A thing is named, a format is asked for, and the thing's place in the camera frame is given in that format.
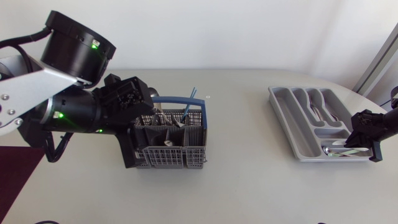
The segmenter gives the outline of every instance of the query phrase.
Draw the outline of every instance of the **blue handle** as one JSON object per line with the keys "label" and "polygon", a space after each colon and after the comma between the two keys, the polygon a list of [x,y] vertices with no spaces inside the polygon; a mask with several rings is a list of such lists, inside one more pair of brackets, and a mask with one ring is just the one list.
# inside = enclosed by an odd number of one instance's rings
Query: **blue handle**
{"label": "blue handle", "polygon": [[195,105],[201,107],[201,117],[203,119],[203,127],[207,129],[206,106],[204,100],[180,97],[180,96],[154,96],[152,97],[154,103],[180,103],[186,105]]}

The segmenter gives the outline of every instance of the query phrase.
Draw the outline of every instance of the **wire basket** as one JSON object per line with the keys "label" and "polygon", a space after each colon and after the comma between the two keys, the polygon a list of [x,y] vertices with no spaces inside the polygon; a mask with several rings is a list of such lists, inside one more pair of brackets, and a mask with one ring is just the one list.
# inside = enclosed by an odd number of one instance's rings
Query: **wire basket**
{"label": "wire basket", "polygon": [[[135,128],[143,133],[156,133],[156,136],[146,141],[148,146],[136,152],[138,158],[144,158],[145,163],[138,169],[202,169],[206,162],[206,111],[203,100],[181,97],[156,97],[154,103],[185,103],[201,106],[200,110],[188,110],[182,122],[184,126],[168,125],[163,115],[143,115],[136,119]],[[181,121],[184,110],[163,110],[169,121]]]}

